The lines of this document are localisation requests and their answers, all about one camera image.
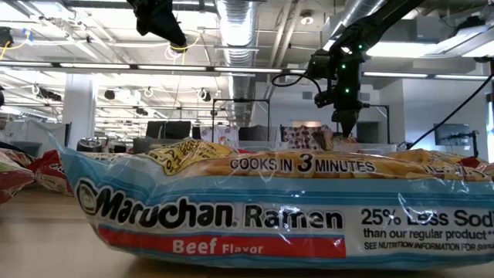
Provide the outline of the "white building column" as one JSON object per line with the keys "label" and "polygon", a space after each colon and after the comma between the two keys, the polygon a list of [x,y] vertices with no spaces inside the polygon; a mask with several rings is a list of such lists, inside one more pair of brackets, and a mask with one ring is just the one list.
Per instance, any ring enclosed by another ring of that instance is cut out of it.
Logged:
{"label": "white building column", "polygon": [[80,139],[93,137],[98,85],[93,75],[67,73],[63,96],[63,123],[70,124],[67,146],[76,149]]}

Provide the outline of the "white colourful patterned cloth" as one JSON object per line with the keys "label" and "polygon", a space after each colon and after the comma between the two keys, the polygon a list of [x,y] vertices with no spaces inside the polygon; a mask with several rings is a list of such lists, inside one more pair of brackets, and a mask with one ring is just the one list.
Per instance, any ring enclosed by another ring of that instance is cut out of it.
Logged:
{"label": "white colourful patterned cloth", "polygon": [[203,141],[222,144],[229,147],[238,147],[239,128],[237,126],[215,125],[201,127],[200,135]]}

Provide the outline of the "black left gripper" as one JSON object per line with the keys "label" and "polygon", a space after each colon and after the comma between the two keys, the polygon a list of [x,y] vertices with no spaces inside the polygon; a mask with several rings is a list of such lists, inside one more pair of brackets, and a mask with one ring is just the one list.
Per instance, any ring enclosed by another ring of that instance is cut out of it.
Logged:
{"label": "black left gripper", "polygon": [[173,0],[126,0],[137,18],[137,31],[149,32],[168,40],[175,46],[186,47],[187,39],[174,17]]}

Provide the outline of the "silver air duct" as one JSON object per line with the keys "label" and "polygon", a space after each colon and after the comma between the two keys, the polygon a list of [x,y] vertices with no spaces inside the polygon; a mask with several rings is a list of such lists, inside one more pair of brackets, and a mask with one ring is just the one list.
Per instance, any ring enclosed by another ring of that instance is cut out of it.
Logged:
{"label": "silver air duct", "polygon": [[[255,46],[255,24],[258,3],[247,0],[215,0],[219,16],[219,28],[226,66],[252,67],[255,52],[247,50]],[[228,77],[228,93],[231,99],[254,99],[253,77],[231,75]],[[239,127],[248,127],[252,118],[253,103],[229,102],[232,111],[230,122]]]}
{"label": "silver air duct", "polygon": [[358,19],[376,12],[387,0],[347,0],[342,12],[330,16],[322,30],[323,42],[334,40]]}

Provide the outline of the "polka dot patterned cloth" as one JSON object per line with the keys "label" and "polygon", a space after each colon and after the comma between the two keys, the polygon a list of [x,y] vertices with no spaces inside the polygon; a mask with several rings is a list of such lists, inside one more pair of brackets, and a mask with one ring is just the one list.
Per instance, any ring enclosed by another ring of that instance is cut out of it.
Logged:
{"label": "polka dot patterned cloth", "polygon": [[327,125],[321,127],[281,127],[281,141],[288,149],[294,150],[330,150],[333,132]]}

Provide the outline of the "clear plastic bin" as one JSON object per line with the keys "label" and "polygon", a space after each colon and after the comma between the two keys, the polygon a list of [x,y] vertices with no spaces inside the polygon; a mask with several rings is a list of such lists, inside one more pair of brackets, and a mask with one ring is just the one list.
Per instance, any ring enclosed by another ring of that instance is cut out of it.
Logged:
{"label": "clear plastic bin", "polygon": [[287,150],[313,150],[313,147],[306,145],[297,147],[295,144],[290,144],[284,141],[239,141],[238,149],[247,151],[287,151]]}
{"label": "clear plastic bin", "polygon": [[362,143],[339,143],[333,146],[333,151],[384,155],[397,150],[395,144],[362,144]]}

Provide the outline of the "black metal station frame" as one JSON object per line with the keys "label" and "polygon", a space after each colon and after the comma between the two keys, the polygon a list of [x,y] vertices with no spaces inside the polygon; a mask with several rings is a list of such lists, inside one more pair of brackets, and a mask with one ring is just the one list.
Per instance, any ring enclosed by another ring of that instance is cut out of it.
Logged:
{"label": "black metal station frame", "polygon": [[[386,118],[386,133],[387,133],[387,143],[391,144],[391,113],[390,113],[390,106],[389,105],[383,105],[383,104],[369,104],[369,103],[364,103],[363,108],[375,108],[378,110],[381,114],[383,114]],[[381,108],[385,109],[385,113],[380,111]]]}

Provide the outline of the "bright ceiling light panel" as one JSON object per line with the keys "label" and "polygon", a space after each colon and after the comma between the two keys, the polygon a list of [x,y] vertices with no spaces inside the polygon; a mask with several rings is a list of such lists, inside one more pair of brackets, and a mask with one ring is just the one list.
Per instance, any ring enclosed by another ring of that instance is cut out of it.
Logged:
{"label": "bright ceiling light panel", "polygon": [[372,57],[419,58],[435,50],[436,46],[422,42],[378,42],[366,54]]}

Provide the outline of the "long ceiling light strip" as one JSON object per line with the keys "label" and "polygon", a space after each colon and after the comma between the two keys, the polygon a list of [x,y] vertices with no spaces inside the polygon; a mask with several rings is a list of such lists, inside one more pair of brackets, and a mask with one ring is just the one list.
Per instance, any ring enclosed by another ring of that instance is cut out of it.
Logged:
{"label": "long ceiling light strip", "polygon": [[0,61],[0,69],[57,71],[64,73],[289,73],[289,69],[234,66],[186,66],[115,63],[56,63],[32,61]]}
{"label": "long ceiling light strip", "polygon": [[365,77],[382,77],[396,79],[429,79],[429,80],[464,80],[480,81],[486,80],[488,76],[483,75],[462,75],[462,74],[433,74],[433,73],[385,73],[385,72],[364,72]]}

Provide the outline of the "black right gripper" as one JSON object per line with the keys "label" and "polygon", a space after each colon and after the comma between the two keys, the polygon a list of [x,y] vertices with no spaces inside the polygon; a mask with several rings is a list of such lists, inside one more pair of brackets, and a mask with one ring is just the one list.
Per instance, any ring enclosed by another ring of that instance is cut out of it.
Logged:
{"label": "black right gripper", "polygon": [[332,105],[335,111],[332,121],[341,126],[341,133],[344,137],[349,137],[356,123],[358,122],[360,110],[364,104],[358,100],[357,93],[351,93],[346,89],[328,89],[319,92],[314,103],[318,108]]}

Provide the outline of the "wall-mounted dark screen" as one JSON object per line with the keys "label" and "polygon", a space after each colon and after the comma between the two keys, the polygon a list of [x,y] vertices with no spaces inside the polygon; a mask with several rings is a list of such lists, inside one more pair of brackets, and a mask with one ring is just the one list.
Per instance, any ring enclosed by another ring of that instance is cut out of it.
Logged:
{"label": "wall-mounted dark screen", "polygon": [[468,124],[443,124],[434,131],[435,144],[439,146],[467,146],[469,145]]}

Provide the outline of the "black cylindrical bin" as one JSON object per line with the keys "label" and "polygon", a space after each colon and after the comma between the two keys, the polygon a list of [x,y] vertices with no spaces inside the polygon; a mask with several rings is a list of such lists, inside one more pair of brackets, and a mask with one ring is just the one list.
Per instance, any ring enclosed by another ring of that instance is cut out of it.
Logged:
{"label": "black cylindrical bin", "polygon": [[94,138],[81,138],[76,149],[81,152],[100,153],[103,150],[101,142]]}

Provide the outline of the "blue Maruchan ramen packet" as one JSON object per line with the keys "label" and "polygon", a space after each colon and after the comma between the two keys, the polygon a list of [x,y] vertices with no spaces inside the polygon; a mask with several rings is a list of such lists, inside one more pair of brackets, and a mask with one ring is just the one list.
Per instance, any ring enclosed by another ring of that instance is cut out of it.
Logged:
{"label": "blue Maruchan ramen packet", "polygon": [[96,235],[137,256],[270,269],[494,261],[494,181],[478,168],[196,140],[112,159],[57,150]]}

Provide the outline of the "red Maruchan ramen packet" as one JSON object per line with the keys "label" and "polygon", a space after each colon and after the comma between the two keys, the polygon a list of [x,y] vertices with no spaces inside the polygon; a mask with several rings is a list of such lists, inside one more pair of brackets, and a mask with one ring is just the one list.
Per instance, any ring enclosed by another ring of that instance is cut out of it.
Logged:
{"label": "red Maruchan ramen packet", "polygon": [[27,168],[34,173],[35,181],[43,188],[73,196],[73,190],[69,185],[57,150],[45,152],[41,158],[35,159]]}
{"label": "red Maruchan ramen packet", "polygon": [[0,148],[0,205],[34,181],[33,171],[27,168],[32,162],[28,154]]}

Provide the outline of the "grey office partition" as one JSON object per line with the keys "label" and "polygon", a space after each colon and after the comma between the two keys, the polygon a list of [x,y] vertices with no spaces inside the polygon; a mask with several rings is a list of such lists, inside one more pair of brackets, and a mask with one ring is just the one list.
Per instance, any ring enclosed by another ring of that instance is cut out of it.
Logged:
{"label": "grey office partition", "polygon": [[59,144],[66,146],[70,128],[70,124],[34,120],[8,121],[0,129],[0,141],[13,145],[37,158],[42,157],[47,151],[56,149],[51,137],[54,137]]}

